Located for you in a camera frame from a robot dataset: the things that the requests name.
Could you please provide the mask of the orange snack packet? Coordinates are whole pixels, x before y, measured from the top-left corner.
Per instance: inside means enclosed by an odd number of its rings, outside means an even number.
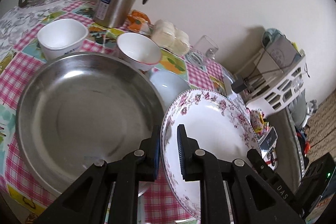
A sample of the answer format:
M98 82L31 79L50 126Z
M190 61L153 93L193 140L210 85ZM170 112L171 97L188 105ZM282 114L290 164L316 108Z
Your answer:
M127 29L142 35L150 35L151 21L143 12L133 10L127 15Z

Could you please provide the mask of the clear glass mug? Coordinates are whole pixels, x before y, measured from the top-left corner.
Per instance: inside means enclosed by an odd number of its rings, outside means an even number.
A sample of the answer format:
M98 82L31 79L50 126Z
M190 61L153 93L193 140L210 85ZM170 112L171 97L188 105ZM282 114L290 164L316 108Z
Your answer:
M213 39L203 35L185 55L185 58L191 64L201 68L215 60L218 49L219 47Z

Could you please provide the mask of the white square bowl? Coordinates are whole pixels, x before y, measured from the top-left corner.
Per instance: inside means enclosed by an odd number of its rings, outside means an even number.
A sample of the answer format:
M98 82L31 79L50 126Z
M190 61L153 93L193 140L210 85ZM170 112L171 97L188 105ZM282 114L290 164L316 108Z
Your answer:
M88 28L77 20L59 19L42 27L37 39L49 61L79 51L88 34Z

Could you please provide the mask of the white plastic basket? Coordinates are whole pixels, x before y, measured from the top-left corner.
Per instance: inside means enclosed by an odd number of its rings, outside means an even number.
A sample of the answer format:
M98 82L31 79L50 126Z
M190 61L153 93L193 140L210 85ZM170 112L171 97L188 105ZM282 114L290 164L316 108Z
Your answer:
M235 73L248 77L254 91L240 94L249 110L270 116L286 108L305 90L306 54L275 28L262 35L261 49Z

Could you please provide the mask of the grey floral towel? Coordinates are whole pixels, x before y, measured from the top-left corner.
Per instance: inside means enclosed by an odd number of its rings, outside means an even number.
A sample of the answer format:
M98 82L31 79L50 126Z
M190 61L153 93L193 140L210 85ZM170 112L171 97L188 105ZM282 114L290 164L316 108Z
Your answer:
M42 6L19 8L15 6L1 17L1 60L23 36L53 12L79 0L60 0Z

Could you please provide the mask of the black power adapter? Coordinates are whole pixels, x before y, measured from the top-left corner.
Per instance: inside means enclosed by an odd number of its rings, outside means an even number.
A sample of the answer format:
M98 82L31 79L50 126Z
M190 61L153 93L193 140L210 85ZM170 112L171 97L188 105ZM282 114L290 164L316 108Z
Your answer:
M250 79L248 77L243 78L242 75L237 75L236 80L231 84L231 89L235 93L241 93L247 90L249 93L253 92L255 89L250 84Z

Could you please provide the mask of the bag of steamed buns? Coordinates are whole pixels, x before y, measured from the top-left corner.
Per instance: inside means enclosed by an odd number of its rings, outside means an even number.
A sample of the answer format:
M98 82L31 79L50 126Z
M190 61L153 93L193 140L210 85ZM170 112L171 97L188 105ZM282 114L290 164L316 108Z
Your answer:
M151 40L177 56L184 56L190 50L188 34L168 21L157 20L155 22Z

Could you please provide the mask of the strawberry pattern bowl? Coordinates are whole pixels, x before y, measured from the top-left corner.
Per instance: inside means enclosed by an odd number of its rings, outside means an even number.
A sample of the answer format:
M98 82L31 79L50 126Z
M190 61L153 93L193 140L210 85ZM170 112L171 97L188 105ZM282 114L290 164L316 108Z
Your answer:
M116 46L116 56L142 72L151 70L162 58L160 47L141 34L121 34L117 37Z

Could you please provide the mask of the floral rim round plate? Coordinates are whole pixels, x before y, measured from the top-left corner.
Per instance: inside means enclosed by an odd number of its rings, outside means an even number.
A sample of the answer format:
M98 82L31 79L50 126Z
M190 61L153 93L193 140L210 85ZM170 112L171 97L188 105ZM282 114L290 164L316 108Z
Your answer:
M168 107L161 126L161 159L169 187L180 205L194 218L201 217L199 182L186 182L181 175L177 129L218 159L247 159L251 148L260 150L257 136L246 115L219 93L207 89L182 92Z

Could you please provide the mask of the candy packet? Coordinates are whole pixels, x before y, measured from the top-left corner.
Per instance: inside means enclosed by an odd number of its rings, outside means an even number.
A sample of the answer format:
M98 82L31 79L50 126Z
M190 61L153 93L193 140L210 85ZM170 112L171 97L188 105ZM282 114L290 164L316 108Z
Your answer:
M261 136L270 130L269 122L264 120L265 114L262 110L250 111L250 123L254 132Z

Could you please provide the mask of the pink checkered tablecloth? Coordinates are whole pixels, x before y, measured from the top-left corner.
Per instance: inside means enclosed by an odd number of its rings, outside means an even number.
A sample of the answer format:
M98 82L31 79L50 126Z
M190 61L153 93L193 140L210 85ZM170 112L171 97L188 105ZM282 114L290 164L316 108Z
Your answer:
M55 199L51 193L29 173L20 155L15 136L15 110L19 97L34 73L46 62L37 40L38 31L57 19L75 19L88 27L89 35L81 50L112 53L119 34L126 31L124 23L119 29L98 27L93 24L94 4L79 0L74 4L53 12L27 32L1 60L1 190L25 207L29 213L26 223L33 223ZM167 70L185 79L191 88L205 88L224 94L225 77L233 77L220 64L213 62L202 69L185 61L184 57L162 50L163 59L153 71ZM196 219L181 207L173 197L163 172L158 180L139 198L138 223L197 223Z

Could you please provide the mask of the small white bowl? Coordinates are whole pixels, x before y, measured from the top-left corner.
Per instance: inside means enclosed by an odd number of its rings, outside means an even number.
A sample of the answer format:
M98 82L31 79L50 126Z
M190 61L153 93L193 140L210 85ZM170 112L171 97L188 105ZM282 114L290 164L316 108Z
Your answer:
M179 94L190 89L189 84L183 78L170 71L156 71L150 75L149 80L159 92L165 110Z

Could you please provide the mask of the large stainless steel plate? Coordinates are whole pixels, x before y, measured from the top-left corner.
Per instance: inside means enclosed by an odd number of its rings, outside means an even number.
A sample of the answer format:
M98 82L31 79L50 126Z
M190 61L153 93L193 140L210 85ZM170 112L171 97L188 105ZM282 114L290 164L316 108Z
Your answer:
M33 75L19 99L16 133L30 173L60 196L94 162L137 149L163 116L143 73L110 55L79 52Z

